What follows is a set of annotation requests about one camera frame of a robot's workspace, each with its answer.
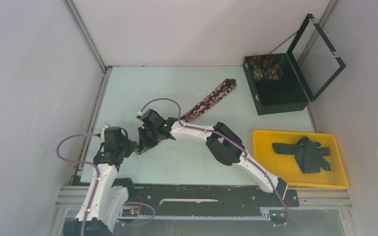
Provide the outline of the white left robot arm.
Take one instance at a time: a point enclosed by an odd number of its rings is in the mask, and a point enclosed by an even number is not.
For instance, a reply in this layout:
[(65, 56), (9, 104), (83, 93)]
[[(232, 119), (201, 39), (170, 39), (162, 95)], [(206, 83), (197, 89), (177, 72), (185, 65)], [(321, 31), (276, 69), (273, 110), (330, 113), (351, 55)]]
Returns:
[(91, 165), (93, 177), (86, 197), (75, 219), (65, 223), (65, 236), (111, 236), (123, 205), (135, 201), (136, 192), (128, 187), (127, 180), (115, 185), (120, 165), (136, 147), (128, 138), (125, 129), (119, 126), (103, 125), (97, 135), (102, 142)]

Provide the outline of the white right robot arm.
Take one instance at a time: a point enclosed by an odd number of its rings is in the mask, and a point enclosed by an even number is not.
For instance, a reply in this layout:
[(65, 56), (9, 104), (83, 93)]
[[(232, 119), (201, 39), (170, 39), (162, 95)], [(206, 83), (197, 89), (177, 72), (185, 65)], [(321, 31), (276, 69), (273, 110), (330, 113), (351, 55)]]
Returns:
[(248, 174), (266, 192), (267, 201), (278, 206), (286, 200), (287, 182), (260, 165), (246, 150), (243, 141), (224, 123), (202, 126), (178, 118), (164, 119), (153, 109), (138, 112), (142, 122), (140, 138), (162, 140), (202, 140), (212, 156), (225, 166), (235, 166)]

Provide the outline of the floral rose pattern tie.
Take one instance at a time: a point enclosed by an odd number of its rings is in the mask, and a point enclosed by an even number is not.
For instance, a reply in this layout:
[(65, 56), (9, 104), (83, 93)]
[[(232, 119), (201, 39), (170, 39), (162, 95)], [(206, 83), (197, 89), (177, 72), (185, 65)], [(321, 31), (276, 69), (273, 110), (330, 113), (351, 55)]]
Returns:
[[(169, 118), (170, 125), (173, 123), (191, 123), (204, 113), (209, 111), (212, 107), (217, 105), (225, 96), (235, 90), (237, 87), (237, 82), (235, 79), (225, 79), (223, 80), (211, 93), (209, 93), (203, 100), (197, 103), (193, 108), (184, 114), (181, 111), (178, 112), (178, 118)], [(142, 112), (139, 113), (137, 118), (139, 119), (143, 115)], [(137, 147), (134, 152), (138, 155), (142, 153), (137, 153)]]

